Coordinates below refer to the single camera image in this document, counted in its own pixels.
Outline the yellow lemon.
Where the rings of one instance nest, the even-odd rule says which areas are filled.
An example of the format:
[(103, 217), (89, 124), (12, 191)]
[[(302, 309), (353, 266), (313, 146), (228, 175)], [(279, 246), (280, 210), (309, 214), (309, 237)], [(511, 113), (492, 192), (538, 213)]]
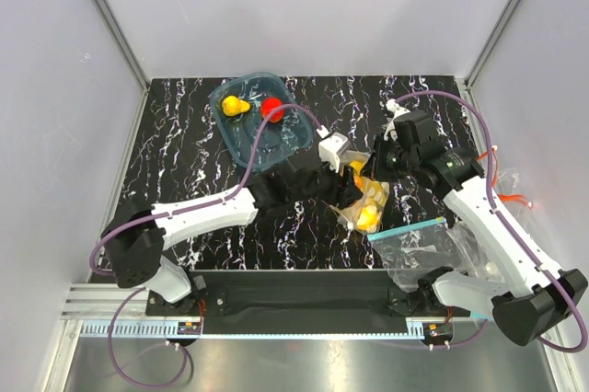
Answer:
[(356, 229), (367, 234), (376, 232), (380, 225), (381, 215), (382, 213), (376, 205), (366, 205), (361, 209), (355, 222)]

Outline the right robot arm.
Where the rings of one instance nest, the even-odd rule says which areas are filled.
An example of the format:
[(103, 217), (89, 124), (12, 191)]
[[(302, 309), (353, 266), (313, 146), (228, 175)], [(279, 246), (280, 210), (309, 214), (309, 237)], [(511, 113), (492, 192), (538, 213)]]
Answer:
[(438, 315), (449, 306), (491, 317), (512, 343), (526, 346), (570, 317), (588, 287), (578, 269), (564, 270), (506, 209), (476, 155), (448, 148), (434, 120), (420, 110), (397, 110), (375, 138), (364, 176), (392, 183), (415, 179), (473, 233), (496, 264), (502, 282), (465, 275), (448, 266), (417, 281), (419, 307)]

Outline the yellow banana bunch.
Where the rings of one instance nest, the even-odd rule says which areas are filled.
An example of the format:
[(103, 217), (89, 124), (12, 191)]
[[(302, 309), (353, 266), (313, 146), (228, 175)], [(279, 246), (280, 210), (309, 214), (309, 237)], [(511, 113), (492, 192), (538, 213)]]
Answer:
[(374, 202), (383, 203), (385, 200), (385, 190), (381, 183), (364, 178), (360, 175), (364, 163), (360, 161), (352, 161), (348, 164), (353, 170), (353, 180), (356, 187), (369, 199)]

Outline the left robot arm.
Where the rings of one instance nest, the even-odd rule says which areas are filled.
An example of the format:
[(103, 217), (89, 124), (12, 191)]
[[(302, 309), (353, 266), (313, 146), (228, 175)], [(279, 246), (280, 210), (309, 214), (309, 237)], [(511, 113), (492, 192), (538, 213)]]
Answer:
[(315, 199), (347, 208), (363, 197), (352, 168), (325, 165), (296, 171), (272, 167), (224, 192), (185, 202), (135, 203), (121, 208), (101, 235), (117, 286), (159, 294), (181, 315), (198, 305), (199, 293), (186, 270), (165, 252), (189, 238), (247, 226), (294, 202)]

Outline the white dotted zip bag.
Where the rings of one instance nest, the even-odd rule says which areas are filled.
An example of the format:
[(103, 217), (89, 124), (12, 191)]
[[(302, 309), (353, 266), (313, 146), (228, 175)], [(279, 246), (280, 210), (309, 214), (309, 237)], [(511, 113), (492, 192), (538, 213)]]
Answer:
[[(352, 161), (360, 161), (360, 162), (364, 163), (364, 165), (365, 165), (367, 163), (368, 159), (369, 159), (369, 155), (367, 153), (362, 153), (362, 152), (352, 150), (352, 151), (347, 151), (344, 154), (343, 159), (342, 159), (342, 164), (344, 166), (348, 166), (348, 164)], [(355, 226), (355, 222), (356, 222), (358, 215), (363, 207), (365, 207), (366, 205), (376, 205), (382, 213), (381, 220), (380, 220), (380, 225), (381, 225), (385, 206), (387, 204), (387, 199), (390, 194), (390, 185), (387, 182), (379, 182), (379, 183), (382, 184), (382, 186), (385, 190), (385, 193), (386, 193), (385, 200), (383, 203), (374, 202), (372, 199), (367, 198), (362, 193), (361, 199), (359, 199), (358, 201), (354, 202), (353, 204), (351, 204), (345, 208), (340, 209), (335, 206), (330, 206), (329, 208), (338, 216), (338, 222), (340, 224), (344, 225), (348, 230), (355, 230), (363, 235), (369, 235), (365, 232), (361, 232), (361, 231), (357, 230), (356, 226)]]

